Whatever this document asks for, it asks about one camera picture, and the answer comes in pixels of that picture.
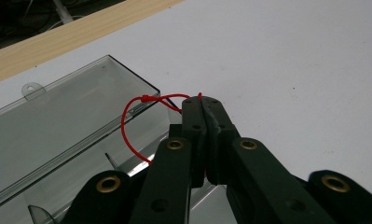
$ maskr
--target red string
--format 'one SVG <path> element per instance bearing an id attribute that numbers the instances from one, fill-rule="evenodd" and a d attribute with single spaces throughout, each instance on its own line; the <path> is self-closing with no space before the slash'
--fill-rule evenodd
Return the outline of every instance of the red string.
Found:
<path id="1" fill-rule="evenodd" d="M 181 112 L 182 111 L 181 109 L 179 109 L 177 107 L 174 107 L 173 105 L 170 105 L 168 102 L 164 101 L 164 100 L 167 100 L 167 99 L 173 98 L 173 97 L 189 98 L 188 95 L 181 94 L 181 93 L 169 94 L 169 95 L 164 95 L 164 96 L 150 96 L 150 95 L 138 96 L 138 97 L 135 97 L 135 98 L 131 99 L 127 103 L 127 105 L 125 106 L 124 112 L 122 112 L 122 116 L 121 116 L 121 134 L 122 134 L 122 137 L 124 138 L 125 144 L 127 144 L 128 148 L 133 152 L 133 154 L 135 154 L 135 156 L 137 156 L 142 161 L 148 162 L 148 164 L 151 164 L 151 160 L 149 160 L 148 158 L 146 158 L 142 154 L 140 154 L 131 145 L 131 142 L 129 141 L 127 135 L 125 134 L 125 117 L 127 115 L 128 109 L 130 108 L 131 104 L 133 102 L 135 102 L 135 101 L 138 101 L 138 100 L 140 100 L 142 103 L 151 102 L 151 101 L 157 101 L 157 102 L 160 102 L 160 103 L 166 105 L 167 107 L 169 107 L 170 109 L 172 109 L 174 111 Z"/>

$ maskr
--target dark floor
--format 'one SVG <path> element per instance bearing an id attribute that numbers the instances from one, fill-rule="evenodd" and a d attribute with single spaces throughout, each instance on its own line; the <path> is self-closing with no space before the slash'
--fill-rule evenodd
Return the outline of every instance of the dark floor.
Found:
<path id="1" fill-rule="evenodd" d="M 62 0 L 74 20 L 122 1 Z M 61 25 L 52 0 L 0 0 L 0 49 Z"/>

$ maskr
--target red wire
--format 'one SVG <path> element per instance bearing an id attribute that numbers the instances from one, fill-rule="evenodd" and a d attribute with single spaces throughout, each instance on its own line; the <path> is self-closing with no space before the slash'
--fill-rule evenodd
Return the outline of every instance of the red wire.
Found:
<path id="1" fill-rule="evenodd" d="M 130 108 L 131 104 L 137 100 L 140 100 L 142 103 L 146 103 L 146 102 L 150 102 L 150 101 L 157 101 L 157 102 L 160 102 L 164 105 L 166 105 L 167 107 L 169 107 L 170 109 L 172 110 L 175 110 L 177 112 L 181 112 L 182 110 L 177 108 L 177 107 L 174 107 L 173 105 L 170 105 L 168 104 L 167 102 L 165 102 L 164 100 L 166 99 L 169 99 L 169 98 L 173 98 L 173 97 L 184 97 L 184 98 L 189 98 L 188 95 L 185 95 L 185 94 L 181 94 L 181 93 L 176 93 L 176 94 L 169 94 L 169 95 L 164 95 L 164 96 L 149 96 L 149 95 L 143 95 L 143 96 L 138 96 L 138 97 L 135 97 L 133 99 L 131 99 L 127 105 L 125 106 L 124 108 L 124 112 L 122 112 L 122 116 L 121 116 L 121 134 L 122 134 L 122 137 L 124 138 L 124 141 L 125 141 L 125 144 L 127 144 L 128 148 L 133 152 L 133 154 L 135 154 L 135 156 L 137 156 L 139 159 L 141 159 L 142 161 L 146 161 L 148 162 L 148 164 L 151 164 L 151 160 L 149 160 L 148 158 L 144 157 L 142 154 L 140 154 L 131 144 L 131 142 L 129 141 L 127 135 L 125 134 L 125 117 L 127 115 L 127 112 L 128 112 L 128 109 Z"/>

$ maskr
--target white table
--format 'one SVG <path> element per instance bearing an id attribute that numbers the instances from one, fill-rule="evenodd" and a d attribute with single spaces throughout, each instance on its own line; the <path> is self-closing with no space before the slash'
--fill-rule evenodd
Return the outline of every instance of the white table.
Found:
<path id="1" fill-rule="evenodd" d="M 163 94 L 219 99 L 290 173 L 372 192 L 372 1 L 186 0 L 1 81 L 0 107 L 106 54 Z"/>

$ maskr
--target wooden board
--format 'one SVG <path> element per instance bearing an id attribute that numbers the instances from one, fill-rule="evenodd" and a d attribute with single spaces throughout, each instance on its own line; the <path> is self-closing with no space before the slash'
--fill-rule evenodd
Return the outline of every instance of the wooden board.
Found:
<path id="1" fill-rule="evenodd" d="M 128 0 L 0 49 L 0 81 L 151 16 L 182 0 Z"/>

